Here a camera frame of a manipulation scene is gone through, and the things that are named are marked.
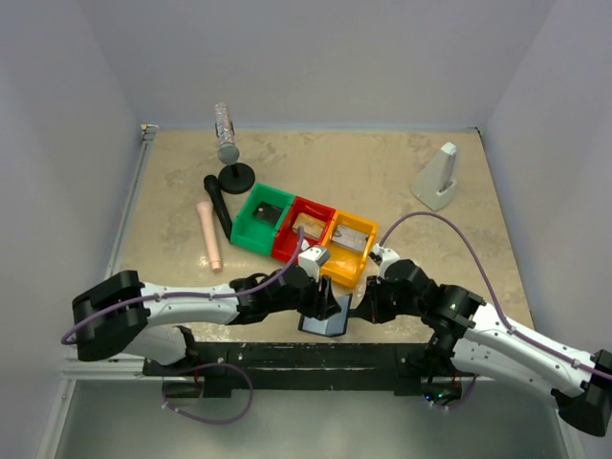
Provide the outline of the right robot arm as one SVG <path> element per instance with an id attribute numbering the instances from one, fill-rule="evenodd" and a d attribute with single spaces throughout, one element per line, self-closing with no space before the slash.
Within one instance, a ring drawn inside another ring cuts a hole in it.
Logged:
<path id="1" fill-rule="evenodd" d="M 602 437 L 608 429 L 610 352 L 589 353 L 547 338 L 465 288 L 437 284 L 410 260 L 368 277 L 349 316 L 375 324 L 418 317 L 433 332 L 427 352 L 435 362 L 530 391 L 583 433 Z"/>

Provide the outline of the pink cylinder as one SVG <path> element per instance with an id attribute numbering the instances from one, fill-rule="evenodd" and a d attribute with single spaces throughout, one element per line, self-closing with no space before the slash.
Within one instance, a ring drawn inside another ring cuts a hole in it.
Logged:
<path id="1" fill-rule="evenodd" d="M 223 270 L 223 262 L 215 233 L 212 202 L 202 201 L 197 204 L 196 208 L 200 217 L 209 265 L 214 273 L 219 273 Z"/>

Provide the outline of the black leather card holder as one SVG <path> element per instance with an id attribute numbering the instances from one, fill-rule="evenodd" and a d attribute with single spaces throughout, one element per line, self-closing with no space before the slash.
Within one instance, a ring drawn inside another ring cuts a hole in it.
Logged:
<path id="1" fill-rule="evenodd" d="M 336 338 L 346 334 L 349 311 L 353 295 L 342 295 L 339 299 L 340 312 L 324 320 L 301 316 L 297 330 L 327 338 Z"/>

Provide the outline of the white wedge stand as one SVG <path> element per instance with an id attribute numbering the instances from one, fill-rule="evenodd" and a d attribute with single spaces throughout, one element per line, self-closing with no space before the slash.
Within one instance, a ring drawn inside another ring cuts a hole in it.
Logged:
<path id="1" fill-rule="evenodd" d="M 452 142 L 445 143 L 413 181 L 411 193 L 430 210 L 441 210 L 453 199 L 458 157 L 458 147 Z"/>

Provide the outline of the green plastic bin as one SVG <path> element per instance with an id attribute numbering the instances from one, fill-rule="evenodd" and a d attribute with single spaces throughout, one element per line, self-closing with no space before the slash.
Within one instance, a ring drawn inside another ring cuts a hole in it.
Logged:
<path id="1" fill-rule="evenodd" d="M 232 245 L 270 256 L 275 235 L 286 216 L 295 195 L 261 183 L 254 185 L 244 206 L 233 220 L 230 242 Z M 284 209 L 279 221 L 273 227 L 252 216 L 255 207 L 261 202 Z"/>

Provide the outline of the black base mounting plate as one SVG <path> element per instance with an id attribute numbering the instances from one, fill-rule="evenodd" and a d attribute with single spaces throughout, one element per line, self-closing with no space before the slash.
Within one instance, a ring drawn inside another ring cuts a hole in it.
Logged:
<path id="1" fill-rule="evenodd" d="M 166 382 L 173 399 L 228 398 L 235 390 L 381 391 L 450 406 L 473 389 L 467 373 L 435 362 L 419 343 L 198 342 L 197 356 L 169 367 L 147 360 L 143 374 Z"/>

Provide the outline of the glitter tube on black stand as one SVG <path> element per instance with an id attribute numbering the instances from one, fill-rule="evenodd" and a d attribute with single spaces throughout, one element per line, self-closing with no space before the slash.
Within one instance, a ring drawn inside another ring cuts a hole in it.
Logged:
<path id="1" fill-rule="evenodd" d="M 249 191 L 255 182 L 253 169 L 240 162 L 240 151 L 235 143 L 235 132 L 228 105 L 214 106 L 215 133 L 218 140 L 217 157 L 224 165 L 218 174 L 221 188 L 229 194 Z"/>

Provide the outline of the red plastic bin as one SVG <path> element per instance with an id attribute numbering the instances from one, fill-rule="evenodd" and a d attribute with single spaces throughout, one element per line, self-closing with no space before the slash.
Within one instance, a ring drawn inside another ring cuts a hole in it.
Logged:
<path id="1" fill-rule="evenodd" d="M 314 202 L 300 196 L 295 197 L 275 235 L 271 254 L 273 259 L 286 262 L 294 253 L 298 235 L 292 230 L 292 225 L 300 212 L 310 214 L 326 223 L 324 233 L 322 233 L 318 239 L 311 239 L 304 235 L 305 241 L 310 246 L 316 245 L 323 241 L 326 232 L 330 228 L 332 219 L 336 214 L 336 210 L 334 208 L 327 207 L 321 203 Z"/>

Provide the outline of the gold cards in red bin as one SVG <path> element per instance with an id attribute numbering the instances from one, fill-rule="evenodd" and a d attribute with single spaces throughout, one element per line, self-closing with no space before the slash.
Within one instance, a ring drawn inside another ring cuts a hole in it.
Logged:
<path id="1" fill-rule="evenodd" d="M 300 212 L 292 225 L 292 230 L 298 233 L 299 229 L 303 229 L 304 235 L 311 239 L 318 239 L 324 233 L 326 223 L 316 217 Z"/>

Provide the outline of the black VIP card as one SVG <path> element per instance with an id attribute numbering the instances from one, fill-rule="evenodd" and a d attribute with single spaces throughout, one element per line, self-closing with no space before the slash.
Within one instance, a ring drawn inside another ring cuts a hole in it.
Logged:
<path id="1" fill-rule="evenodd" d="M 252 213 L 252 216 L 268 225 L 275 226 L 279 221 L 284 209 L 282 207 L 261 201 Z"/>

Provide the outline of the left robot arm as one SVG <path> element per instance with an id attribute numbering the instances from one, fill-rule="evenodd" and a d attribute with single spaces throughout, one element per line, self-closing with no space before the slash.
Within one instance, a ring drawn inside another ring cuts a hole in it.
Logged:
<path id="1" fill-rule="evenodd" d="M 285 311 L 326 321 L 342 307 L 329 276 L 311 276 L 297 265 L 191 290 L 122 271 L 73 299 L 74 325 L 60 341 L 74 345 L 81 361 L 127 353 L 170 366 L 194 353 L 191 322 L 250 325 Z"/>

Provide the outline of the yellow plastic bin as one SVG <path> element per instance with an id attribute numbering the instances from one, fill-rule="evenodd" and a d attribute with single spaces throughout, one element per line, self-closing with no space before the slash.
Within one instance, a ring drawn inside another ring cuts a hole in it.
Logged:
<path id="1" fill-rule="evenodd" d="M 368 240 L 365 249 L 355 252 L 334 244 L 331 241 L 331 237 L 338 225 L 344 225 L 366 233 Z M 339 285 L 348 289 L 354 289 L 358 285 L 366 266 L 367 257 L 374 244 L 377 229 L 377 224 L 374 222 L 345 211 L 337 210 L 330 228 L 320 243 L 321 246 L 327 248 L 331 253 L 330 259 L 321 268 L 321 272 L 329 275 Z"/>

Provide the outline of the silver cards in yellow bin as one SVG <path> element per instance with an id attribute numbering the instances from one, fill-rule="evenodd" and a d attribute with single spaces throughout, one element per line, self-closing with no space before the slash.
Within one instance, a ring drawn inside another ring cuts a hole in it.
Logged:
<path id="1" fill-rule="evenodd" d="M 350 251 L 363 251 L 367 245 L 368 235 L 359 230 L 338 225 L 331 237 L 331 241 Z"/>

